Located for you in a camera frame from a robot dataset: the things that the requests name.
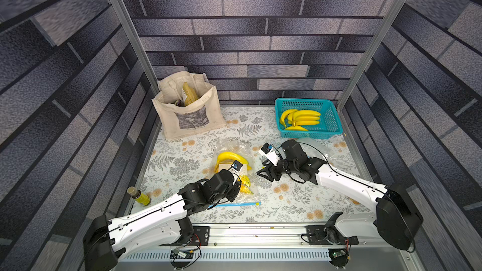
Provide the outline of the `yellow banana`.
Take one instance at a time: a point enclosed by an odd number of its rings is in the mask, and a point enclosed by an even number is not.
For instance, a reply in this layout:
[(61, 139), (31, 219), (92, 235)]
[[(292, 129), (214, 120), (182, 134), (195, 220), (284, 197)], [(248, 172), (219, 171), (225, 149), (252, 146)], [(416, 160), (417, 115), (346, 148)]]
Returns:
[(281, 117), (279, 118), (279, 123), (282, 125), (283, 128), (286, 128), (285, 120), (287, 119), (287, 117), (294, 112), (297, 112), (297, 109), (286, 110), (281, 114)]
[(293, 121), (293, 126), (312, 126), (312, 125), (318, 125), (320, 124), (320, 121), (318, 120), (294, 120)]
[(307, 132), (308, 129), (302, 127), (302, 126), (289, 126), (287, 128), (285, 128), (284, 130), (288, 130), (288, 131), (301, 131), (301, 132)]
[(319, 112), (313, 110), (299, 110), (293, 114), (293, 119), (299, 119), (300, 117), (320, 117)]

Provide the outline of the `zip-top bag of bananas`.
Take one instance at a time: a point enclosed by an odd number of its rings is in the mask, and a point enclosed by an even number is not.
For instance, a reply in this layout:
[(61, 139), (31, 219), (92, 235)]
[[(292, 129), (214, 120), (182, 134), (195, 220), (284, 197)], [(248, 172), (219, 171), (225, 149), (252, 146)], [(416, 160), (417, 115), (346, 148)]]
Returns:
[(247, 207), (261, 204), (261, 192), (255, 183), (256, 172), (254, 159), (256, 155), (250, 145), (234, 139), (216, 139), (210, 143), (213, 150), (211, 170), (215, 173), (222, 169), (233, 173), (240, 191), (233, 202), (222, 200), (225, 207)]
[(330, 149), (323, 143), (311, 138), (300, 138), (297, 142), (309, 158), (317, 157), (325, 160), (329, 157)]

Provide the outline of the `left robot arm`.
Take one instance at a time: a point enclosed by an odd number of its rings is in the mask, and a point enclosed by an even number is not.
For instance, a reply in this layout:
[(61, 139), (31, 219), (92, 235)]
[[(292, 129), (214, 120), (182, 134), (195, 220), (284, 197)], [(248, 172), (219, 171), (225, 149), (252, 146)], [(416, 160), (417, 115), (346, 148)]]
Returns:
[(223, 169), (141, 212), (113, 219), (101, 215), (84, 235), (80, 265), (85, 270), (111, 270), (130, 254), (149, 247), (187, 243), (194, 234), (189, 217), (222, 201), (233, 202), (241, 186), (237, 174)]

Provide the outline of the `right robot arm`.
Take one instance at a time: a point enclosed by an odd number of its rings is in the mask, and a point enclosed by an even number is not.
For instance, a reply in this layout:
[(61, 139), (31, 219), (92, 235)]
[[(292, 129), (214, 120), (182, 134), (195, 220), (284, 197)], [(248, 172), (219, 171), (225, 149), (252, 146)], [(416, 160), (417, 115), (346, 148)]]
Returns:
[(324, 239), (339, 245), (352, 237), (381, 238), (392, 247), (415, 251), (415, 235), (423, 224), (423, 216), (399, 184), (390, 186), (360, 179), (336, 169), (328, 157), (308, 156), (295, 140), (282, 143), (279, 149), (264, 144), (260, 154), (265, 157), (257, 175), (270, 182), (283, 174), (297, 176), (296, 183), (312, 183), (333, 189), (369, 209), (368, 213), (334, 213), (324, 225)]

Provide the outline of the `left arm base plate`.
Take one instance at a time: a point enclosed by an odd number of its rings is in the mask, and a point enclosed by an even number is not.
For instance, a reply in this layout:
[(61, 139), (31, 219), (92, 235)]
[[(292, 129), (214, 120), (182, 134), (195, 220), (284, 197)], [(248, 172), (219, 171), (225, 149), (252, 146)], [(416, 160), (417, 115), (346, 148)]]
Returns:
[(177, 242), (172, 244), (162, 244), (161, 246), (208, 246), (210, 239), (209, 226), (194, 226), (193, 233), (185, 238), (180, 238)]

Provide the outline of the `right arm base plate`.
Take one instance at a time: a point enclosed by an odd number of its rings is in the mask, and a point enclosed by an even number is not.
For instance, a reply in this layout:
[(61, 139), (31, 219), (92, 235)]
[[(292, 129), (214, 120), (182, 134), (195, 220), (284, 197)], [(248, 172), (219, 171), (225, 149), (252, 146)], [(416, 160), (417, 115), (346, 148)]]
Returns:
[(324, 225), (310, 225), (301, 238), (310, 245), (358, 245), (357, 237), (344, 237), (335, 227), (326, 228)]

